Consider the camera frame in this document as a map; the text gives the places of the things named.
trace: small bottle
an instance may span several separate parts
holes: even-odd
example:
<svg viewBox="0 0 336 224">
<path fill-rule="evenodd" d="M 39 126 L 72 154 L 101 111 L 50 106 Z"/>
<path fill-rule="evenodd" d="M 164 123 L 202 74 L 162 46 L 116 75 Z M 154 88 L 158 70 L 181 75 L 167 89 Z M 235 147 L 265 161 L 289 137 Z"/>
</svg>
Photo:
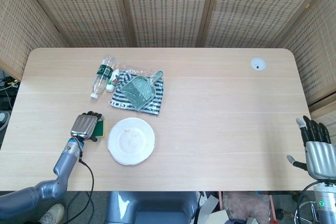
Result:
<svg viewBox="0 0 336 224">
<path fill-rule="evenodd" d="M 115 71 L 113 71 L 112 77 L 110 78 L 109 83 L 106 86 L 106 90 L 108 92 L 113 92 L 114 88 L 117 85 L 118 79 L 119 79 L 119 69 L 116 69 Z"/>
<path fill-rule="evenodd" d="M 113 69 L 116 67 L 116 63 L 116 59 L 112 56 L 106 56 L 103 59 L 93 81 L 92 98 L 97 99 L 98 95 L 105 90 L 106 85 L 112 76 Z"/>
</svg>

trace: shoe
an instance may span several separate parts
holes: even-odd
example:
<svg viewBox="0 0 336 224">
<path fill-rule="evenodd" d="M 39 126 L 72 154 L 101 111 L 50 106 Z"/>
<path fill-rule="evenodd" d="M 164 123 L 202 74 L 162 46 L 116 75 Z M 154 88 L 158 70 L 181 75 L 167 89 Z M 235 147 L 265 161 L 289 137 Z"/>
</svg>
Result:
<svg viewBox="0 0 336 224">
<path fill-rule="evenodd" d="M 41 224 L 59 224 L 63 219 L 65 208 L 62 204 L 53 205 L 38 221 Z"/>
</svg>

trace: robotic hand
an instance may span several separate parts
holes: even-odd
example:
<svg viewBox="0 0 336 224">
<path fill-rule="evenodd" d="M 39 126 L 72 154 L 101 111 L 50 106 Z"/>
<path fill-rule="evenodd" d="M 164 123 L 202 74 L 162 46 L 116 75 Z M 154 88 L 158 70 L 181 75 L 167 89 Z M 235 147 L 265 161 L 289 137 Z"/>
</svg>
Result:
<svg viewBox="0 0 336 224">
<path fill-rule="evenodd" d="M 287 156 L 288 161 L 295 167 L 299 167 L 308 172 L 308 174 L 316 179 L 315 183 L 307 186 L 304 193 L 310 186 L 314 186 L 314 194 L 318 207 L 320 224 L 336 223 L 336 149 L 331 144 L 328 129 L 322 123 L 318 124 L 308 117 L 303 117 L 305 123 L 301 119 L 296 119 L 305 147 L 306 162 L 296 161 L 292 156 Z"/>
<path fill-rule="evenodd" d="M 67 142 L 54 167 L 57 178 L 40 182 L 35 187 L 0 196 L 0 220 L 9 219 L 33 209 L 41 200 L 62 198 L 67 191 L 68 179 L 78 157 L 81 162 L 84 141 L 97 141 L 92 134 L 96 123 L 100 120 L 103 120 L 102 115 L 92 111 L 79 115 L 70 131 L 72 138 Z"/>
</svg>

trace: striped towel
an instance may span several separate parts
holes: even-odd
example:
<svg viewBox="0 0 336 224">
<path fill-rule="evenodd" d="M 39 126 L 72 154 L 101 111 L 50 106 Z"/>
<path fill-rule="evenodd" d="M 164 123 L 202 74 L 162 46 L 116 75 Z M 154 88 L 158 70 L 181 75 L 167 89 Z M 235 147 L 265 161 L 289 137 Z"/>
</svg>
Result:
<svg viewBox="0 0 336 224">
<path fill-rule="evenodd" d="M 121 88 L 124 87 L 132 78 L 136 75 L 131 74 L 129 71 L 121 71 L 119 75 L 119 83 L 117 85 L 116 91 L 114 92 L 110 105 L 112 107 L 124 110 L 135 110 L 130 101 L 121 92 Z M 155 86 L 155 97 L 149 102 L 145 107 L 143 107 L 140 112 L 158 115 L 160 113 L 161 102 L 163 98 L 163 80 L 160 78 L 154 83 Z"/>
</svg>

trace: wooden table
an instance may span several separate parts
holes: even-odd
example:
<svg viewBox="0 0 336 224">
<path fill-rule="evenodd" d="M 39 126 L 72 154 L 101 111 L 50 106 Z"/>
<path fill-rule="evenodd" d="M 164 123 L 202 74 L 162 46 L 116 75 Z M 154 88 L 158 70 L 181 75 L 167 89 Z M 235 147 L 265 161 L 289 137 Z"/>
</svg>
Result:
<svg viewBox="0 0 336 224">
<path fill-rule="evenodd" d="M 159 117 L 118 110 L 111 94 L 90 99 L 102 58 L 118 66 L 164 71 Z M 264 71 L 251 67 L 263 58 Z M 107 138 L 85 144 L 95 190 L 300 190 L 311 179 L 286 155 L 304 161 L 295 118 L 308 108 L 292 53 L 285 49 L 40 48 L 28 59 L 0 151 L 0 190 L 55 178 L 53 167 L 82 112 L 105 116 L 105 136 L 135 116 L 155 132 L 155 149 L 137 166 L 116 163 Z M 90 190 L 77 164 L 69 190 Z"/>
</svg>

